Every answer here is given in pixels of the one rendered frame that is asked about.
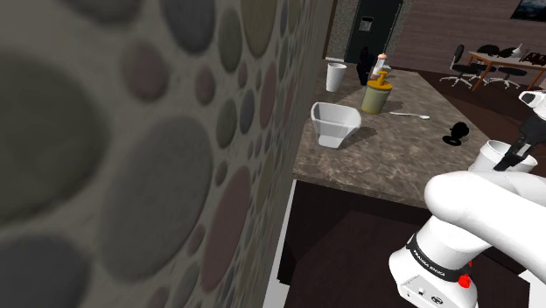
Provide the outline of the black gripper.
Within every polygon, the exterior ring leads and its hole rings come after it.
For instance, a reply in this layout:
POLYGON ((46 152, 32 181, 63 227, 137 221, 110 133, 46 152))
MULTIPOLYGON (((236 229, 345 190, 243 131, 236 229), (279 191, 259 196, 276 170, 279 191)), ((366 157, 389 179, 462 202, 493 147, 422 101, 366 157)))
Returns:
POLYGON ((497 172, 504 172, 509 167, 518 165, 538 144, 546 143, 546 120, 532 112, 530 116, 519 126, 520 138, 512 143, 493 168, 497 172))

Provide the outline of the wide white cup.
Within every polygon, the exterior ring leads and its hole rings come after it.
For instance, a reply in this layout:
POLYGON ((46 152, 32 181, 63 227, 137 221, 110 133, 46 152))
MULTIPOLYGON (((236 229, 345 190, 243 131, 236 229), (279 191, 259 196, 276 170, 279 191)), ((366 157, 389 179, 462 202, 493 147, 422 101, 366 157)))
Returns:
MULTIPOLYGON (((492 171, 508 152, 510 145, 502 141, 488 140, 480 149, 479 155, 468 168, 469 171, 486 172, 492 171)), ((509 172, 531 172, 538 166, 537 160, 528 155, 516 166, 507 168, 509 172)))

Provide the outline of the small black round object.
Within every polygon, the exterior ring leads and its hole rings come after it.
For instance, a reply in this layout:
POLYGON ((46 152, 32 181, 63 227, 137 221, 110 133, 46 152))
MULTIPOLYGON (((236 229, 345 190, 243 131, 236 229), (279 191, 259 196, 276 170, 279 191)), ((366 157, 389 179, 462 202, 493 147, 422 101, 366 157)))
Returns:
POLYGON ((461 139, 469 134, 470 130, 464 122, 456 122, 450 128, 450 134, 443 136, 442 140, 451 146, 460 146, 461 139))

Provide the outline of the black office chair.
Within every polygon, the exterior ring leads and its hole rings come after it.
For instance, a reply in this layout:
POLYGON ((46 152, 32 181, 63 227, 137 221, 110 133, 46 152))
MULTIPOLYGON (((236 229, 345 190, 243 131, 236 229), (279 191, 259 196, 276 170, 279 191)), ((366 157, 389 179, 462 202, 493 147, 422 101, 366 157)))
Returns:
MULTIPOLYGON (((478 53, 485 53, 490 57, 497 55, 500 52, 500 48, 497 45, 483 45, 478 50, 478 53)), ((469 81, 477 80, 487 69, 488 64, 482 60, 478 60, 475 63, 471 64, 472 67, 478 69, 478 72, 472 75, 469 81)))
MULTIPOLYGON (((521 56, 521 49, 519 47, 509 47, 498 53, 498 56, 501 58, 515 58, 516 56, 521 56)), ((497 66, 496 70, 500 73, 503 73, 502 78, 491 77, 487 81, 491 82, 502 82, 505 85, 505 89, 508 89, 511 85, 514 85, 516 88, 519 88, 520 85, 516 82, 511 81, 509 78, 511 76, 522 77, 527 74, 527 71, 520 68, 511 67, 511 66, 497 66)))
POLYGON ((459 61, 464 53, 465 46, 464 45, 458 45, 455 53, 453 54, 452 62, 450 69, 453 72, 457 72, 458 74, 455 76, 448 76, 448 77, 442 77, 439 80, 440 81, 448 81, 453 80, 453 86, 455 87, 459 82, 465 83, 469 88, 471 88, 473 85, 469 80, 466 80, 463 78, 465 74, 476 74, 476 69, 473 66, 469 65, 461 65, 459 64, 459 61))

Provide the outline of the wooden dining table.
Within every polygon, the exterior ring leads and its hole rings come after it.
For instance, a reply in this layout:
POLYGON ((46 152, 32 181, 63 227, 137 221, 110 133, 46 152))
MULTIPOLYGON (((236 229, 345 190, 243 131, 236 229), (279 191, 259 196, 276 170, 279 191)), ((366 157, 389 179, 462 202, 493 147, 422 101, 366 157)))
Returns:
POLYGON ((530 90, 535 83, 542 77, 543 74, 546 73, 546 64, 544 66, 541 66, 539 64, 532 64, 528 61, 520 60, 519 58, 501 58, 498 56, 490 57, 485 53, 478 53, 478 52, 469 52, 470 58, 468 61, 468 65, 470 66, 474 60, 482 60, 488 64, 485 72, 478 78, 477 82, 471 87, 472 91, 475 91, 480 84, 484 84, 485 86, 490 84, 487 80, 487 74, 491 72, 492 67, 497 66, 504 66, 504 67, 516 67, 520 68, 522 70, 528 71, 528 70, 536 70, 538 74, 536 77, 530 82, 530 84, 527 87, 527 90, 530 90))

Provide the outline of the olive canister with yellow lid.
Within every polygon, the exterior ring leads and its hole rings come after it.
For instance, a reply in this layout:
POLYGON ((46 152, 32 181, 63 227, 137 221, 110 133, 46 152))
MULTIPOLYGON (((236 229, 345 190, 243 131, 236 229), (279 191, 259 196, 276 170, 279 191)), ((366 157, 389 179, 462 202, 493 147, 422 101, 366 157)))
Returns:
POLYGON ((368 114, 377 115, 387 101, 393 86, 386 81, 387 71, 379 71, 377 80, 367 82, 366 91, 360 109, 368 114))

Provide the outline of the clear bottle with pink cap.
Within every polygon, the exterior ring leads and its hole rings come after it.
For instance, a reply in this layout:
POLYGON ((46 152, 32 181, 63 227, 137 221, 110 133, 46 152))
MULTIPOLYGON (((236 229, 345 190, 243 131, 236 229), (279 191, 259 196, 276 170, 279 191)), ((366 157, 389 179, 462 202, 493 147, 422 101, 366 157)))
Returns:
POLYGON ((381 76, 381 72, 390 72, 391 67, 386 64, 388 56, 385 53, 381 53, 377 56, 374 68, 369 76, 370 80, 377 80, 381 76))

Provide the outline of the black vase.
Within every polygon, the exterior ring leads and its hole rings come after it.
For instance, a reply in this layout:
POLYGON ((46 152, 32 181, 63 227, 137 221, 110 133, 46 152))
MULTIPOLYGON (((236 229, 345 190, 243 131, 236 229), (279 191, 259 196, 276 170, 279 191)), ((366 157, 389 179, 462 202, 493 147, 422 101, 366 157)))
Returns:
POLYGON ((368 76, 375 67, 376 56, 373 55, 367 46, 364 46, 360 50, 359 61, 357 63, 357 74, 362 86, 366 86, 368 83, 368 76))

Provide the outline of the white square bowl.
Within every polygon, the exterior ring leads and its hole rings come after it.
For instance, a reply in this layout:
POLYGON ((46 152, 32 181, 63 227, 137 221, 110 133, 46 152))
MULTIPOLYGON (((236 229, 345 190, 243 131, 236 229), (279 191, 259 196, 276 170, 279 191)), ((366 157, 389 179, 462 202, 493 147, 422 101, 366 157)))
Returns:
POLYGON ((317 144, 338 149, 342 142, 361 127, 361 114, 356 108, 316 101, 311 107, 317 144))

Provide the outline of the black refrigerator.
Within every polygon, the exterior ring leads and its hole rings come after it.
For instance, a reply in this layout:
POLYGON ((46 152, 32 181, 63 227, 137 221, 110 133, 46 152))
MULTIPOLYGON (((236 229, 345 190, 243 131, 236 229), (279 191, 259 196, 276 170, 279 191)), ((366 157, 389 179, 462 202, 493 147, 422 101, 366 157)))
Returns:
POLYGON ((385 53, 403 0, 359 0, 346 44, 344 61, 356 64, 361 49, 385 53))

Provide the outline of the tall white cup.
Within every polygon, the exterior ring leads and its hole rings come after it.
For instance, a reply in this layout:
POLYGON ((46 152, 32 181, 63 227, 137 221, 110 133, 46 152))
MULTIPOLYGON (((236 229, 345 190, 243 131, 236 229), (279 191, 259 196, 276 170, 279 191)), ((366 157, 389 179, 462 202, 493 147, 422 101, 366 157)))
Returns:
POLYGON ((334 93, 338 90, 347 66, 342 63, 328 63, 326 72, 325 89, 334 93))

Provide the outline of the dark robot stand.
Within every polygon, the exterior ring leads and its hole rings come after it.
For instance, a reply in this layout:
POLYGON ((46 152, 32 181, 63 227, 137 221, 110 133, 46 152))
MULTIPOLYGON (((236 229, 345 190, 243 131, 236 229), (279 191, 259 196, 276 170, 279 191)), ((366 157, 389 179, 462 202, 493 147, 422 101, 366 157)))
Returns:
MULTIPOLYGON (((284 308, 416 308, 400 297, 389 256, 417 226, 348 213, 297 262, 284 308)), ((484 255, 473 259, 479 308, 529 308, 529 283, 484 255)))

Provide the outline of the dark wall picture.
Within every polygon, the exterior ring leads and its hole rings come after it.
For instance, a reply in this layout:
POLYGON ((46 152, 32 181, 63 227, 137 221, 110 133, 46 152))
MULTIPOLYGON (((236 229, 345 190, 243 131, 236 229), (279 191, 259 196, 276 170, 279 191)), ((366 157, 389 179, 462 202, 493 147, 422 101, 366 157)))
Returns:
POLYGON ((521 0, 511 19, 546 22, 546 0, 521 0))

